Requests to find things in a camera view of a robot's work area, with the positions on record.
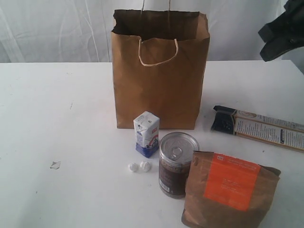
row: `can lid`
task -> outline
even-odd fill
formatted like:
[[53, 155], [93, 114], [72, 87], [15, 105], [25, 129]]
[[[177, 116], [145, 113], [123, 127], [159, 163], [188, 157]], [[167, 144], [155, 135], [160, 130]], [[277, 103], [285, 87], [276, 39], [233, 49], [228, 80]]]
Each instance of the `can lid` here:
[[193, 151], [199, 149], [199, 143], [191, 135], [183, 132], [173, 132], [163, 137], [160, 156], [173, 165], [183, 165], [190, 163]]

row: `white curtain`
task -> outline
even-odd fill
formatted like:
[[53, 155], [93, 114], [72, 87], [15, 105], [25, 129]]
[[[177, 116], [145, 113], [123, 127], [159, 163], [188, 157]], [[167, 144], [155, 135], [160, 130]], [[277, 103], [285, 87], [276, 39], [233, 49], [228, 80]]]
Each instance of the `white curtain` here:
[[[145, 0], [167, 10], [167, 0]], [[286, 0], [171, 0], [171, 10], [209, 19], [209, 60], [255, 60], [258, 31]], [[0, 0], [0, 62], [108, 62], [115, 9], [141, 9], [143, 0]], [[286, 54], [304, 72], [304, 50]]]

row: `small milk carton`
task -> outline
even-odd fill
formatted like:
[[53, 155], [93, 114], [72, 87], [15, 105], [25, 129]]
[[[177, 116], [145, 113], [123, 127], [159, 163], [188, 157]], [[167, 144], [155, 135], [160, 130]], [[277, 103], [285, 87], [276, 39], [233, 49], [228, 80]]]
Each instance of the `small milk carton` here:
[[159, 149], [158, 130], [160, 119], [149, 112], [144, 112], [134, 120], [136, 150], [150, 158]]

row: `white tabletop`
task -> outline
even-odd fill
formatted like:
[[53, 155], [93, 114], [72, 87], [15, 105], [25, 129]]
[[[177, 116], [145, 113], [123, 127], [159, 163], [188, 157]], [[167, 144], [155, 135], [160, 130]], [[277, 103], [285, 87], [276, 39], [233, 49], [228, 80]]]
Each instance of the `white tabletop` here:
[[[205, 151], [282, 171], [261, 228], [304, 226], [304, 154], [210, 132], [214, 105], [304, 124], [304, 76], [286, 61], [208, 62], [194, 136]], [[160, 131], [160, 138], [170, 131]], [[111, 63], [0, 64], [1, 228], [183, 228], [158, 154], [116, 129]], [[149, 173], [128, 164], [152, 162]], [[61, 161], [58, 170], [52, 162]]]

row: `brown paper bag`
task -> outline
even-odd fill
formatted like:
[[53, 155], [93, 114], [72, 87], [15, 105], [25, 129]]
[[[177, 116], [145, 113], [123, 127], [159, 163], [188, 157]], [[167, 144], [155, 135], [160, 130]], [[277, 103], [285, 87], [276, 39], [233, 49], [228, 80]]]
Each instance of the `brown paper bag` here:
[[280, 170], [212, 152], [195, 152], [182, 222], [192, 228], [257, 228]]
[[115, 10], [113, 81], [118, 128], [144, 111], [162, 129], [194, 129], [209, 33], [199, 12]]

